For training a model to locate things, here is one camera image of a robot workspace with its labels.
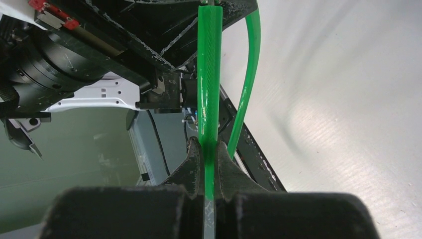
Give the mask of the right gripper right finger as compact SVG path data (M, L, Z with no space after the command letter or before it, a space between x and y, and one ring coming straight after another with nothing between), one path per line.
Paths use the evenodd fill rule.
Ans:
M219 142L215 151L218 239L377 239L362 201L344 193L268 191L248 177Z

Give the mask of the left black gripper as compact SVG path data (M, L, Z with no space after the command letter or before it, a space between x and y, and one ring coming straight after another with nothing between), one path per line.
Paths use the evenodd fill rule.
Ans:
M205 0L3 0L0 112L197 105Z

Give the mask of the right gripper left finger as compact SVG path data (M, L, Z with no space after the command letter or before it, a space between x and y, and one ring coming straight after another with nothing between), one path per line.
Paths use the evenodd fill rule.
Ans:
M161 184L74 187L48 208L40 239L201 239L204 160L196 137L181 165Z

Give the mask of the green cable lock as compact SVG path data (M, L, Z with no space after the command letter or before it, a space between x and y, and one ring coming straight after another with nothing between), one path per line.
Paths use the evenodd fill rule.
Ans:
M223 8L207 5L198 8L198 130L205 160L205 198L214 200L214 166L216 164L220 60ZM234 156L250 101L261 49L261 20L258 9L246 16L248 61L237 114L228 143L228 154Z

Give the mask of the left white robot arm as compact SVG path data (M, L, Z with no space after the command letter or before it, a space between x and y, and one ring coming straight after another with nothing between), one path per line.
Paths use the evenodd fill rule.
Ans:
M12 144L52 112L197 104L198 9L208 0L3 0L0 119Z

